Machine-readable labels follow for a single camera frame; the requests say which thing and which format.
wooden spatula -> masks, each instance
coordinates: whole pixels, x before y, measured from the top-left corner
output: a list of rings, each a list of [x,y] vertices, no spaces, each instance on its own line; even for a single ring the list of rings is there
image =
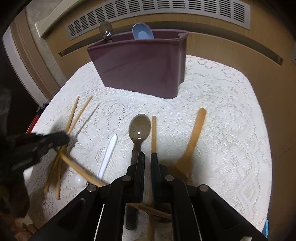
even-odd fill
[[[168,167],[170,174],[182,179],[185,183],[187,182],[188,177],[191,173],[192,154],[200,136],[202,126],[205,121],[205,115],[206,110],[204,108],[200,108],[198,110],[193,131],[191,133],[191,137],[187,144],[185,152],[174,166]]]

wall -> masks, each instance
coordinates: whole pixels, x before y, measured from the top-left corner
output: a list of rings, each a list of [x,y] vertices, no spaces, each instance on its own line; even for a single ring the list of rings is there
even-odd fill
[[[2,39],[6,50],[6,54],[20,81],[22,82],[26,90],[30,93],[30,95],[33,97],[33,99],[39,104],[39,106],[43,106],[43,104],[48,102],[48,100],[41,92],[41,90],[38,88],[38,86],[32,79],[31,75],[29,74],[28,70],[26,69],[13,41],[10,27],[6,30]]]
[[[0,39],[0,86],[11,90],[11,104],[7,120],[7,135],[25,133],[36,116],[38,104],[18,79]]]
[[[28,25],[35,45],[49,72],[60,87],[67,82],[67,79],[53,57],[47,42],[39,37],[35,23],[46,18],[61,2],[62,0],[32,0],[25,8]]]

spoon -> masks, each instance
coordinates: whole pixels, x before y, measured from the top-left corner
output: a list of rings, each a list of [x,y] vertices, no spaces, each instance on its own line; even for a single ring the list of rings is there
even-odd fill
[[[131,156],[131,165],[137,163],[141,145],[150,133],[150,120],[144,114],[136,115],[128,128],[128,134],[133,142],[133,152]],[[126,229],[135,230],[137,227],[138,210],[134,207],[127,206],[126,208]]]
[[[103,21],[100,23],[99,26],[100,34],[107,40],[107,43],[112,43],[111,34],[113,32],[113,28],[111,23],[108,21]]]
[[[205,115],[206,110],[204,108],[200,108],[198,110],[191,137],[187,144],[185,152],[174,166],[168,166],[169,173],[175,177],[180,178],[185,183],[187,183],[188,177],[191,174],[192,155],[202,131],[203,123],[205,121]]]

blue object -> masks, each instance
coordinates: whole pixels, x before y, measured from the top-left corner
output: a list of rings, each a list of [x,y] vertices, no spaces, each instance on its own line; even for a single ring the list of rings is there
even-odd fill
[[[154,39],[151,28],[145,23],[136,23],[132,32],[135,39]]]
[[[267,238],[267,236],[268,236],[268,220],[267,219],[265,220],[265,225],[264,225],[264,228],[262,230],[262,233]]]

blue bowl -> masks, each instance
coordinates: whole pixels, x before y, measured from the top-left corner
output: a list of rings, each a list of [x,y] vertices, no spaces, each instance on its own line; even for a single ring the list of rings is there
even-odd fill
[[[135,39],[154,39],[151,28],[145,23],[136,23],[132,32]]]

